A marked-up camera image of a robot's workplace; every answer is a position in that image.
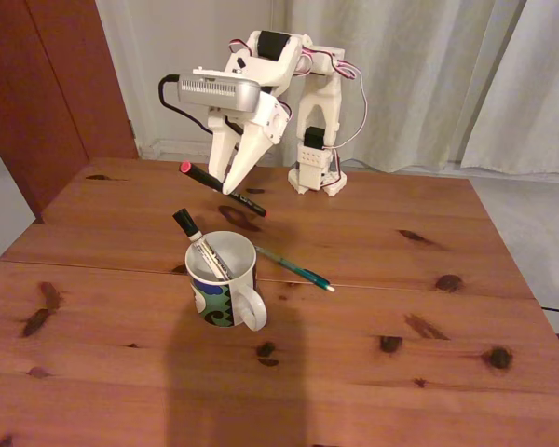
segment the curtain fold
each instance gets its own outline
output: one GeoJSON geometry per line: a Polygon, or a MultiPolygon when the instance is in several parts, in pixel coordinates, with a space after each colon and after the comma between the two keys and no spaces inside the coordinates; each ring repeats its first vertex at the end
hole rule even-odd
{"type": "Polygon", "coordinates": [[[527,0],[462,168],[559,172],[559,0],[527,0]]]}
{"type": "MultiPolygon", "coordinates": [[[[308,34],[315,45],[341,47],[361,68],[369,100],[362,133],[340,149],[342,160],[373,168],[441,168],[448,159],[495,0],[287,0],[284,31],[308,34]]],[[[302,81],[294,79],[285,100],[297,110],[302,81]]],[[[342,81],[337,142],[352,135],[362,118],[358,81],[342,81]]],[[[284,142],[295,142],[295,125],[284,142]]],[[[295,143],[282,145],[284,164],[296,158],[295,143]]]]}

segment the gray floor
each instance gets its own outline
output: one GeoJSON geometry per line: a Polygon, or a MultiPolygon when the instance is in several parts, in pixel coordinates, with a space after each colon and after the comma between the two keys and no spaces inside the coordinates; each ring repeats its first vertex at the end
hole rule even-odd
{"type": "MultiPolygon", "coordinates": [[[[471,182],[540,305],[559,308],[559,183],[471,182]]],[[[545,314],[559,333],[559,314],[545,314]]]]}

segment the white mug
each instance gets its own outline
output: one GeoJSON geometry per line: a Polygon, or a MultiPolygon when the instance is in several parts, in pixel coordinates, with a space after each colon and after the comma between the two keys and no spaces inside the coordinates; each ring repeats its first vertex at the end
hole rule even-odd
{"type": "Polygon", "coordinates": [[[208,323],[220,327],[244,322],[259,331],[267,322],[267,311],[256,284],[256,250],[249,239],[231,231],[214,231],[205,236],[232,272],[233,279],[220,281],[191,245],[184,258],[195,293],[197,311],[208,323]]]}

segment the wood grain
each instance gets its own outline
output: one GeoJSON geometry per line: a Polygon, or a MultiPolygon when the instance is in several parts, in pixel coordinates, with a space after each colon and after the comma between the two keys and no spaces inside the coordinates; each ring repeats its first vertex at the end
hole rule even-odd
{"type": "MultiPolygon", "coordinates": [[[[170,272],[188,246],[171,215],[188,208],[204,232],[237,231],[336,284],[435,290],[441,277],[454,275],[461,278],[455,293],[532,297],[467,181],[356,172],[343,194],[329,198],[297,195],[286,169],[255,169],[245,187],[266,190],[253,198],[270,215],[241,210],[261,230],[250,231],[218,210],[240,210],[236,202],[177,169],[166,162],[93,161],[45,211],[48,225],[30,228],[4,259],[170,272]],[[88,179],[95,175],[114,181],[88,179]]],[[[261,260],[260,275],[299,280],[268,260],[261,260]]]]}
{"type": "Polygon", "coordinates": [[[219,330],[196,314],[185,276],[0,262],[0,439],[559,445],[559,344],[535,302],[259,286],[268,326],[219,330]],[[41,282],[61,308],[20,338],[20,319],[45,303],[41,282]],[[423,338],[412,313],[449,340],[423,338]],[[382,334],[400,349],[382,352],[382,334]],[[265,342],[274,367],[257,361],[265,342]],[[493,345],[513,353],[507,371],[483,362],[493,345]]]}
{"type": "Polygon", "coordinates": [[[36,216],[88,161],[24,0],[0,2],[0,156],[36,216]]]}
{"type": "Polygon", "coordinates": [[[25,1],[89,158],[136,158],[95,2],[25,1]]]}
{"type": "Polygon", "coordinates": [[[240,227],[174,163],[79,172],[0,262],[0,442],[559,446],[559,342],[468,182],[352,173],[330,199],[286,175],[248,177],[270,216],[240,227]],[[213,328],[182,207],[336,292],[259,259],[266,327],[213,328]]]}

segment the marker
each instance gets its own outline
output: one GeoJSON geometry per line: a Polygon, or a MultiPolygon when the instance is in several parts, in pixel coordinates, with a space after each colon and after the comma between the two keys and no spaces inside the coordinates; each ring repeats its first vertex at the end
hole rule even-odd
{"type": "Polygon", "coordinates": [[[186,208],[182,208],[174,214],[174,220],[182,227],[193,247],[200,253],[207,266],[220,281],[232,279],[232,272],[224,263],[219,254],[205,240],[203,234],[198,230],[195,222],[190,217],[186,208]]]}
{"type": "MultiPolygon", "coordinates": [[[[183,164],[180,165],[180,172],[182,174],[186,174],[191,179],[204,184],[205,186],[209,186],[211,189],[214,189],[218,193],[221,193],[222,189],[224,188],[223,183],[221,183],[208,172],[205,172],[203,169],[196,167],[190,161],[184,161],[183,164]]],[[[242,194],[237,193],[236,191],[232,191],[230,194],[228,194],[228,196],[232,197],[237,202],[240,202],[242,205],[255,212],[259,216],[267,216],[267,211],[265,210],[265,208],[260,207],[248,197],[245,197],[242,194]]]]}
{"type": "Polygon", "coordinates": [[[316,273],[313,273],[310,270],[306,270],[305,268],[300,268],[298,265],[292,264],[290,261],[282,258],[281,256],[278,256],[271,251],[262,249],[261,247],[257,247],[256,245],[254,246],[254,249],[257,250],[258,253],[264,254],[264,256],[266,256],[267,258],[275,261],[282,267],[285,267],[291,272],[294,272],[296,275],[312,282],[316,286],[321,287],[326,291],[335,291],[335,288],[330,285],[329,281],[321,275],[317,275],[316,273]]]}

